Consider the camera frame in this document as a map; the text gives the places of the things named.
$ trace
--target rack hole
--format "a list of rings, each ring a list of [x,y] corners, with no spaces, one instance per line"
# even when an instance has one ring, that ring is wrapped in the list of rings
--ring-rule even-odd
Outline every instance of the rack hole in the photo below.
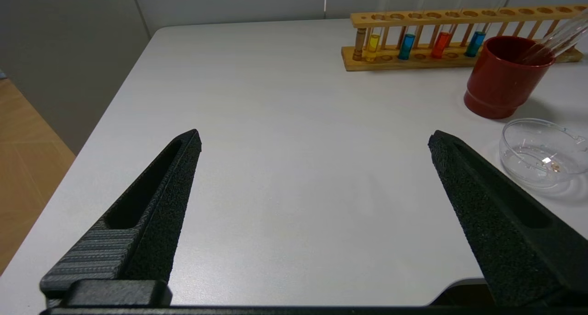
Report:
[[[541,12],[541,13],[546,13],[546,14],[553,13],[553,10],[552,10],[552,9],[548,9],[548,8],[546,8],[546,7],[539,7],[539,8],[537,9],[537,11],[539,11],[539,12]]]
[[[476,17],[477,13],[474,11],[464,11],[464,16]]]
[[[562,12],[562,13],[569,13],[571,12],[570,9],[568,9],[567,7],[563,7],[563,6],[558,6],[555,8],[557,11]]]
[[[430,18],[434,18],[434,19],[439,19],[441,18],[441,14],[439,13],[435,13],[435,12],[428,12],[426,14],[426,16],[430,17]]]

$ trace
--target test tube rack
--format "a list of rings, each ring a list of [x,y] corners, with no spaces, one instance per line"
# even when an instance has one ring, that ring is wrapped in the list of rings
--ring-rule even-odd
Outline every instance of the test tube rack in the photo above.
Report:
[[[526,22],[535,22],[535,25],[526,38],[533,39],[541,24],[551,22],[545,35],[551,33],[561,20],[573,18],[588,5],[565,5],[565,6],[543,6],[543,7],[504,7],[498,11],[488,9],[470,9],[461,13],[447,10],[424,11],[422,14],[411,11],[393,12],[363,12],[352,13],[351,23],[357,29],[355,46],[344,46],[341,48],[345,69],[348,72],[359,70],[395,70],[414,68],[457,68],[474,66],[476,57],[464,55],[468,47],[469,35],[473,26],[477,23],[501,23],[502,26],[497,35],[518,36]],[[516,22],[517,26],[512,34],[506,34],[506,27],[510,22]],[[431,57],[431,51],[439,28],[443,24],[459,25],[467,24],[468,29],[461,41],[448,44],[443,52],[443,58]],[[417,26],[414,46],[408,60],[398,58],[402,39],[409,26]],[[424,26],[434,26],[433,33],[428,43],[419,43]],[[389,43],[390,28],[401,28],[398,39]],[[365,60],[363,53],[368,45],[369,37],[374,28],[384,28],[380,43],[377,49],[377,57],[373,62]],[[574,47],[562,53],[556,62],[578,62],[583,54]]]

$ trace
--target blue test tube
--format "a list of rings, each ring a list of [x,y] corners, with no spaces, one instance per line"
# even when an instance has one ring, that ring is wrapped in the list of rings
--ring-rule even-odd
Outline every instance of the blue test tube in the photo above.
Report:
[[[424,5],[425,5],[426,1],[427,0],[417,0],[416,1],[416,10],[414,10],[414,12],[409,14],[409,18],[414,18],[414,19],[424,18]],[[416,33],[420,34],[420,32],[423,30],[422,27],[423,26],[418,26],[418,27],[409,26],[406,29],[406,34],[404,35],[404,37],[402,39],[401,51],[398,54],[399,59],[401,59],[401,60],[408,60],[409,59],[410,50],[412,50],[412,47],[414,46],[414,40],[416,39],[416,36],[414,34],[416,34]]]
[[[468,45],[468,49],[466,49],[466,56],[468,57],[475,57],[477,55],[478,50],[480,49],[482,43],[484,43],[484,38],[486,37],[486,32],[477,30],[474,35],[472,36],[472,40]]]
[[[402,40],[401,52],[398,54],[398,58],[401,60],[408,60],[408,58],[410,57],[410,50],[412,50],[413,44],[414,35],[406,34],[404,39]]]

